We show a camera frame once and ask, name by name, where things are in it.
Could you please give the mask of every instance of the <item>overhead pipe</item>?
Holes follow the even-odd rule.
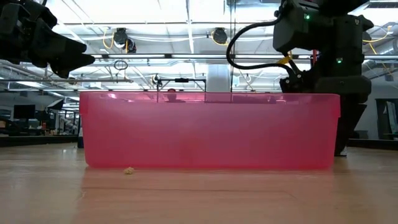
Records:
[[[159,34],[127,34],[130,38],[132,39],[152,39],[152,40],[167,40],[167,39],[186,39],[187,35],[159,35]],[[63,36],[68,37],[70,39],[77,39],[75,38],[73,35],[71,34],[63,34]],[[192,37],[194,39],[198,39],[198,38],[207,38],[207,33],[203,33],[203,34],[193,34]],[[103,39],[112,39],[112,35],[108,34],[108,35],[94,35],[94,34],[85,34],[85,35],[79,35],[79,38],[81,38],[82,40],[85,41],[91,41],[91,40],[103,40]],[[250,37],[243,37],[241,40],[243,41],[254,41],[256,39],[271,39],[273,38],[273,35],[271,34],[264,34],[264,35],[250,35]]]
[[[83,82],[129,82],[132,83],[132,80],[26,80],[26,79],[0,79],[0,83],[2,82],[34,82],[34,83],[83,83]]]
[[[253,23],[256,23],[258,21],[253,21],[253,22],[237,22],[237,26],[247,26],[251,25]],[[66,26],[100,26],[100,27],[126,27],[126,26],[139,26],[139,25],[145,25],[145,26],[180,26],[180,25],[187,25],[186,22],[118,22],[118,23],[108,23],[108,22],[100,22],[96,24],[92,23],[76,23],[76,22],[66,22],[64,23]],[[207,24],[220,24],[220,25],[229,25],[229,22],[192,22],[191,25],[207,25]]]
[[[197,60],[197,59],[223,59],[225,60],[225,54],[168,54],[168,53],[157,53],[157,54],[91,54],[97,60],[117,60],[117,59],[169,59],[169,60]],[[312,55],[309,54],[294,54],[294,60],[310,59]],[[283,55],[277,54],[236,54],[234,55],[235,60],[279,60],[283,58]],[[380,59],[398,59],[398,55],[365,55],[365,59],[380,60]]]
[[[381,74],[374,74],[373,76],[370,76],[370,77],[368,77],[370,80],[372,80],[372,79],[375,79],[375,78],[379,78],[379,77],[383,77],[384,75],[388,75],[388,74],[390,74],[390,73],[394,73],[394,72],[396,72],[396,71],[398,71],[398,68],[395,68],[395,69],[393,69],[392,71],[390,71],[390,72],[383,72],[383,73],[381,73]]]
[[[150,63],[150,62],[144,62],[144,63],[126,62],[126,63],[132,67],[140,67],[140,66],[171,67],[178,63],[190,63],[190,62],[188,60],[174,60],[174,61],[170,61],[167,63]],[[86,67],[108,67],[108,66],[112,66],[112,65],[113,64],[109,63],[109,62],[95,62],[91,65],[87,65]],[[24,66],[25,67],[35,67],[32,64],[26,64]]]
[[[24,68],[20,68],[20,67],[18,67],[18,65],[15,65],[15,66],[0,65],[0,68],[7,70],[4,73],[2,73],[2,72],[0,72],[0,73],[2,73],[3,75],[7,75],[8,77],[11,77],[11,78],[12,77],[24,78],[23,75],[26,75],[26,76],[33,75],[33,76],[41,78],[39,74],[36,74],[36,73],[34,73],[30,70],[26,70]],[[29,82],[29,79],[21,79],[21,80],[22,80],[21,82]]]
[[[80,11],[82,12],[82,13],[84,13],[84,15],[94,24],[95,22],[94,22],[94,20],[79,6],[79,4],[77,4],[76,3],[76,1],[75,0],[72,0],[72,2],[75,4],[75,6],[77,7],[77,8],[79,8],[80,9]]]
[[[376,47],[375,51],[378,55],[394,55],[398,53],[398,39],[392,39],[389,42]],[[375,60],[365,60],[362,64],[362,73],[368,72],[376,67],[377,63]]]
[[[31,70],[22,68],[20,65],[14,65],[13,63],[8,62],[6,60],[0,60],[0,68],[7,68],[7,69],[10,69],[12,71],[18,72],[18,73],[26,75],[26,76],[35,76],[37,78],[45,78],[42,75],[39,75],[38,73],[35,73],[35,72],[31,71]],[[29,79],[24,79],[24,80],[22,80],[22,82],[30,82],[30,80]],[[53,85],[53,86],[56,86],[58,88],[67,88],[67,86],[61,86],[61,85]]]
[[[61,0],[61,1],[63,2],[64,5],[66,5],[67,8],[69,8],[69,9],[71,10],[72,13],[74,13],[74,15],[77,16],[77,18],[79,18],[79,20],[81,21],[80,24],[83,25],[83,26],[85,26],[84,23],[83,23],[83,19],[75,12],[75,10],[73,10],[73,9],[69,6],[69,4],[67,4],[64,0]]]
[[[30,81],[30,79],[26,79],[23,75],[21,75],[21,74],[24,74],[24,75],[29,75],[29,73],[25,73],[25,72],[23,72],[23,71],[18,71],[17,69],[13,69],[13,68],[11,68],[11,67],[8,67],[8,66],[4,66],[4,65],[0,65],[0,73],[2,74],[2,75],[6,75],[6,76],[8,76],[9,78],[20,78],[22,81],[21,82],[29,82]],[[52,85],[50,85],[50,86],[45,86],[45,87],[51,87],[51,86],[56,86],[56,87],[58,87],[58,88],[64,88],[64,87],[62,87],[62,86],[60,86],[60,85],[54,85],[54,84],[52,84]]]
[[[72,35],[76,40],[80,41],[82,44],[85,44],[87,46],[87,50],[90,50],[97,54],[97,51],[94,48],[92,48],[89,43],[87,43],[85,40],[80,38],[79,35],[74,33],[74,31],[72,31],[69,27],[67,27],[63,22],[61,22],[60,20],[58,20],[57,22],[60,26],[62,26],[64,29],[66,29],[70,33],[70,35]]]
[[[142,81],[144,81],[144,83],[149,86],[150,88],[153,88],[154,86],[150,84],[150,82],[145,78],[144,74],[142,74],[140,72],[140,70],[138,70],[136,67],[131,67],[128,66],[128,68],[130,68],[135,74],[139,75],[142,79]]]
[[[192,33],[192,21],[191,21],[191,15],[190,15],[190,0],[186,0],[186,8],[187,8],[187,18],[188,18],[188,38],[189,38],[189,48],[191,50],[191,54],[195,53],[195,49],[193,46],[193,33]],[[196,66],[195,66],[195,62],[192,61],[192,76],[193,78],[197,78],[196,75]]]
[[[226,0],[226,7],[235,7],[239,9],[252,9],[252,8],[278,8],[280,6],[280,0]]]

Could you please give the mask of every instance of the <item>yellow cable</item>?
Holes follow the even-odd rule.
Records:
[[[376,52],[376,50],[374,49],[374,47],[373,47],[372,43],[369,43],[369,46],[371,47],[371,49],[372,49],[373,53],[374,53],[374,54],[377,54],[377,52]]]
[[[365,43],[375,43],[377,41],[383,40],[383,39],[385,39],[388,36],[388,32],[390,31],[390,28],[391,27],[387,28],[386,35],[384,37],[381,37],[380,39],[377,39],[377,40],[362,40],[362,41],[365,42]]]
[[[107,30],[108,30],[108,29],[106,29],[106,30],[104,31],[104,39],[102,40],[102,43],[104,44],[104,47],[106,47],[107,49],[111,49],[111,48],[113,47],[114,32],[112,33],[112,43],[111,43],[111,46],[109,47],[109,46],[107,46],[106,43],[105,43],[105,35],[106,35],[106,31],[107,31]]]
[[[292,53],[292,51],[290,51],[290,52],[287,52],[287,56],[286,56],[286,57],[280,59],[280,60],[277,61],[276,63],[285,65],[285,64],[287,64],[292,58],[293,58],[293,53]]]
[[[377,52],[376,52],[376,50],[374,49],[372,43],[369,43],[369,46],[371,47],[373,53],[374,53],[375,55],[377,55]],[[387,66],[386,66],[384,63],[381,63],[381,64],[382,64],[383,67],[387,70],[387,72],[392,76],[392,73],[391,73],[391,71],[387,68]]]

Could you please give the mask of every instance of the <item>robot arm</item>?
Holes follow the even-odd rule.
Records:
[[[282,0],[272,22],[252,24],[239,31],[227,48],[228,62],[238,69],[282,67],[289,76],[280,80],[284,93],[334,93],[341,98],[335,155],[346,146],[371,93],[371,82],[362,76],[363,32],[373,23],[363,16],[348,13],[368,0]],[[309,71],[300,71],[292,60],[290,67],[262,64],[250,67],[233,62],[231,49],[236,39],[255,27],[274,26],[273,46],[287,56],[300,48],[317,50],[317,61]]]
[[[87,46],[56,34],[57,18],[45,6],[32,0],[0,2],[0,58],[15,64],[32,62],[61,78],[89,65],[94,57],[85,55]]]

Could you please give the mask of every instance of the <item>ceiling light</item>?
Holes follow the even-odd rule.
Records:
[[[79,105],[63,105],[63,108],[78,108]]]
[[[89,83],[89,85],[88,85],[90,88],[99,88],[99,89],[102,89],[102,84],[101,84],[101,82],[92,82],[92,83]]]
[[[61,95],[59,93],[50,92],[50,94],[53,95],[53,96],[59,96],[59,97],[62,97],[62,98],[65,97],[64,95]]]
[[[386,3],[386,2],[398,2],[398,0],[370,0],[370,3],[372,3],[372,2],[377,2],[377,3],[383,2],[383,3]]]
[[[365,55],[365,59],[398,59],[398,55]]]
[[[61,92],[61,91],[75,91],[75,90],[72,90],[72,89],[67,89],[67,90],[49,90],[49,89],[46,89],[46,90],[43,90],[43,91],[54,91],[54,92]]]
[[[79,108],[62,108],[63,110],[66,110],[66,111],[76,111],[76,110],[79,110]]]
[[[108,55],[109,58],[164,58],[164,55],[160,54],[114,54]]]
[[[298,59],[310,59],[311,55],[299,55]]]
[[[102,58],[102,55],[91,55],[91,56],[93,56],[94,58]]]
[[[36,89],[7,89],[7,91],[40,91]]]
[[[283,55],[235,55],[235,58],[281,59],[284,58],[284,56]]]
[[[237,89],[237,90],[232,90],[232,92],[242,92],[242,91],[252,91],[252,90],[240,90],[240,89]],[[260,90],[260,89],[254,89],[254,91],[256,91],[257,93],[260,93],[260,92],[270,92],[270,93],[282,93],[282,90]]]
[[[100,51],[106,52],[107,54],[109,54],[109,52],[106,49],[100,49]]]
[[[30,86],[34,88],[42,88],[44,87],[43,85],[36,83],[36,82],[17,82],[18,84],[25,85],[25,86]]]
[[[106,88],[111,90],[139,90],[141,87],[137,83],[129,83],[129,84],[122,84],[122,85],[105,85]]]
[[[384,54],[390,53],[390,52],[392,52],[392,51],[394,51],[394,48],[390,48],[390,49],[388,49],[388,50],[385,50],[385,51],[383,51],[383,52],[380,52],[379,55],[384,55]]]
[[[77,91],[109,91],[109,90],[77,90]]]
[[[173,54],[172,58],[226,58],[226,55]]]

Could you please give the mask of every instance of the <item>wall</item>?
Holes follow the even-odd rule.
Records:
[[[355,130],[368,131],[369,139],[379,139],[377,131],[376,99],[398,99],[398,85],[394,82],[372,82],[367,108]]]

